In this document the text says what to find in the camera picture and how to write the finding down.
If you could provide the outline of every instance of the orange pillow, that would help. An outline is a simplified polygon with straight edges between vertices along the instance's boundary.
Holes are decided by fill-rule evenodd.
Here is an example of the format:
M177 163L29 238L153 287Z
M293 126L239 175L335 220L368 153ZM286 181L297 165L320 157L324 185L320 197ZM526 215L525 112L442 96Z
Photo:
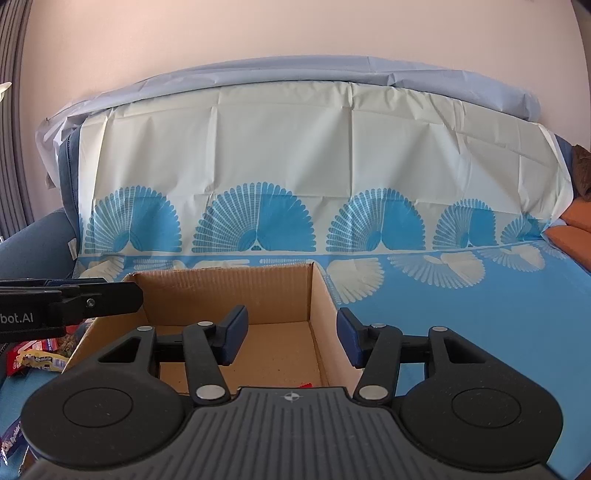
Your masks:
M581 197L574 199L560 218L567 225L591 232L591 202L585 202Z
M554 245L591 270L591 233L570 225L559 225L546 230Z

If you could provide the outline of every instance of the open cardboard box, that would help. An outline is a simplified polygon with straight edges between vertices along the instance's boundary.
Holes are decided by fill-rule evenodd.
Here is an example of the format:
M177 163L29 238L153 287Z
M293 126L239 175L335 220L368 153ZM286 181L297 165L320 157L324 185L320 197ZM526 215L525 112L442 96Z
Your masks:
M220 367L238 387L343 386L353 393L361 371L349 363L336 333L336 308L313 264L134 273L144 292L136 312L94 321L66 370L141 325L162 335L202 320L221 321L237 304L248 309L248 334L234 363ZM161 364L160 379L188 394L184 364ZM27 452L23 470L34 461Z

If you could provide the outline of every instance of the snack package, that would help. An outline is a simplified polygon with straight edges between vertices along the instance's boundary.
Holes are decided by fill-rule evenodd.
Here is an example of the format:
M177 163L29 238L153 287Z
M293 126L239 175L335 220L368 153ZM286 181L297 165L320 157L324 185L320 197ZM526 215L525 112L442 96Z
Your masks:
M7 377L10 377L11 375L14 375L23 369L23 366L17 361L17 358L24 351L32 349L54 352L57 350L57 340L55 338L50 338L47 340L31 340L29 342L21 342L16 347L12 348L6 354Z
M50 372L62 372L68 363L68 359L57 353L31 349L20 353L17 362L24 367L40 368Z
M26 443L25 437L22 436L21 419L16 419L8 430L4 432L1 437L2 447L0 448L0 456L2 461L8 465L8 459L17 449Z

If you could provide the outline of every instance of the brown cushion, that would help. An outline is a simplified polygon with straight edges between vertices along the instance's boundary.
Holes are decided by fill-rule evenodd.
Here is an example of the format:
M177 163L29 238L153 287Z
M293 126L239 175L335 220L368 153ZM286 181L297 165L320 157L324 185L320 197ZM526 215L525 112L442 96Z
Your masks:
M576 198L560 216L567 225L591 232L591 202Z
M548 228L546 234L554 245L591 270L591 233L574 226L559 225Z
M591 153L580 145L573 147L573 183L579 195L591 202Z

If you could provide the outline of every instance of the sofa armrest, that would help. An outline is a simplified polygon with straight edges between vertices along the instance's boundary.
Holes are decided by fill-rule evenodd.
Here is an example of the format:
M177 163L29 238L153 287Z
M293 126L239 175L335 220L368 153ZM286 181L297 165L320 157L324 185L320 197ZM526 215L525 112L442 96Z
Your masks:
M63 210L37 220L0 244L0 279L69 278L72 239L76 234Z

